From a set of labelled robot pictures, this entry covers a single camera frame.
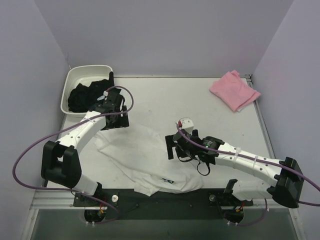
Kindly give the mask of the white t shirt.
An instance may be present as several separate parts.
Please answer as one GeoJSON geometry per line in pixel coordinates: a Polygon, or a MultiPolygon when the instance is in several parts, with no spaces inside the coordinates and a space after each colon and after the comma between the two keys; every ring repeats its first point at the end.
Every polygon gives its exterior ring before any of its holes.
{"type": "Polygon", "coordinates": [[[99,131],[95,145],[133,181],[137,193],[148,197],[157,192],[182,194],[204,186],[196,168],[189,162],[169,160],[160,134],[144,125],[99,131]]]}

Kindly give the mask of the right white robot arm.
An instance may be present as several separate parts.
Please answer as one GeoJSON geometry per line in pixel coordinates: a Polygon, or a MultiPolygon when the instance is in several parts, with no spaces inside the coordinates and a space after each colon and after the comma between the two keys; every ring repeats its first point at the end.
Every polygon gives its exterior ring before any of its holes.
{"type": "Polygon", "coordinates": [[[208,168],[211,165],[229,167],[260,179],[259,183],[229,180],[224,192],[239,201],[272,199],[287,208],[299,206],[304,179],[298,162],[291,157],[263,158],[212,136],[201,139],[197,130],[167,135],[165,144],[170,160],[176,155],[184,163],[197,160],[208,168]]]}

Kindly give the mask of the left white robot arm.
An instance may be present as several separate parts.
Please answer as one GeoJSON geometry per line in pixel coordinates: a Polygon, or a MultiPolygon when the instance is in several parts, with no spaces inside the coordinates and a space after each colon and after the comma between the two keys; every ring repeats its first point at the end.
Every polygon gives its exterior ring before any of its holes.
{"type": "Polygon", "coordinates": [[[126,111],[121,90],[110,90],[102,103],[91,107],[79,126],[57,141],[44,145],[41,177],[85,194],[84,199],[92,206],[100,204],[104,199],[102,185],[82,173],[79,154],[99,131],[128,127],[126,111]]]}

